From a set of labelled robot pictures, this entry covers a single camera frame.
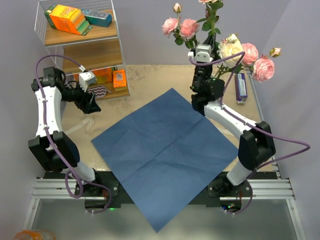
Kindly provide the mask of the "peach rose stem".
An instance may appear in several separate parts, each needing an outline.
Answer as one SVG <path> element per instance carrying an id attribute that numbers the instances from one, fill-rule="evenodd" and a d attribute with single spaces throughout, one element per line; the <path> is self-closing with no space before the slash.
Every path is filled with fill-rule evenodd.
<path id="1" fill-rule="evenodd" d="M 217 11 L 224 6 L 222 0 L 199 0 L 199 3 L 205 5 L 205 17 L 199 19 L 197 23 L 203 23 L 201 30 L 208 32 L 209 36 L 215 34 L 220 35 L 221 31 L 216 27 L 216 23 L 219 21 Z"/>

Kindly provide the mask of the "beige ribbon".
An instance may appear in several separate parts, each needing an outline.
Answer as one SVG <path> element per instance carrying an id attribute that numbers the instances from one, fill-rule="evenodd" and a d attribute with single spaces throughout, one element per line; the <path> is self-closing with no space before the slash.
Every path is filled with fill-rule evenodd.
<path id="1" fill-rule="evenodd" d="M 89 132 L 89 130 L 92 128 L 92 126 L 94 124 L 95 124 L 95 120 L 91 117 L 87 117 L 84 120 L 82 120 L 80 123 L 78 123 L 77 125 L 66 130 L 64 133 L 69 135 L 71 133 L 78 131 L 81 128 L 85 128 L 85 131 Z"/>

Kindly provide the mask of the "pink white rose stem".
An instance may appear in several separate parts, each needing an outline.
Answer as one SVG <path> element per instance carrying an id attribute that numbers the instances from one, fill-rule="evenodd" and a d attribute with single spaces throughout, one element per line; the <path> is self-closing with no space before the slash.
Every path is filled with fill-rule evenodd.
<path id="1" fill-rule="evenodd" d="M 221 40 L 220 42 L 215 42 L 215 49 L 216 56 L 220 59 L 224 59 L 244 51 L 238 36 L 234 33 L 230 34 L 227 38 Z M 239 55 L 223 61 L 218 66 L 218 71 L 214 74 L 214 78 L 220 78 L 225 73 L 231 72 L 235 68 L 236 63 L 240 58 L 241 56 Z"/>

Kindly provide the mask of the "blue wrapping paper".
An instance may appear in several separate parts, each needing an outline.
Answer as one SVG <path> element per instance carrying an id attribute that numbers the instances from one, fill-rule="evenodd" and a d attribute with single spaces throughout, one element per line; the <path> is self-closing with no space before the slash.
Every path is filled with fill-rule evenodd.
<path id="1" fill-rule="evenodd" d="M 130 113 L 92 144 L 156 232 L 238 155 L 175 89 Z"/>

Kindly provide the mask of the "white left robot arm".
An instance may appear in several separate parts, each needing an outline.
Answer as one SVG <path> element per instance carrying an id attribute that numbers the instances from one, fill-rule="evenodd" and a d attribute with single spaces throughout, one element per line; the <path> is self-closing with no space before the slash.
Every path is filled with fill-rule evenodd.
<path id="1" fill-rule="evenodd" d="M 61 103 L 72 102 L 84 114 L 100 112 L 95 94 L 88 90 L 96 81 L 93 72 L 84 71 L 72 86 L 67 84 L 62 70 L 45 68 L 43 76 L 31 84 L 38 104 L 38 127 L 35 138 L 28 141 L 28 148 L 46 172 L 67 173 L 73 169 L 80 179 L 88 181 L 85 189 L 92 196 L 99 196 L 104 184 L 96 179 L 94 169 L 80 159 L 76 144 L 64 133 Z"/>

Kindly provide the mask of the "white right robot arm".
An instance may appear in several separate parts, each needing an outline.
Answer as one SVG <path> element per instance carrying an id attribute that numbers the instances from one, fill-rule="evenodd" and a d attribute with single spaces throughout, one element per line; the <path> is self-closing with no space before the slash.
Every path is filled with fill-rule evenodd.
<path id="1" fill-rule="evenodd" d="M 243 182 L 275 154 L 276 148 L 268 123 L 250 120 L 223 103 L 229 83 L 211 75 L 213 65 L 242 57 L 244 52 L 220 59 L 212 57 L 218 52 L 215 40 L 216 36 L 210 35 L 188 53 L 190 62 L 195 65 L 191 104 L 195 111 L 218 122 L 239 141 L 238 162 L 215 185 L 217 190 L 233 197 L 241 190 Z"/>

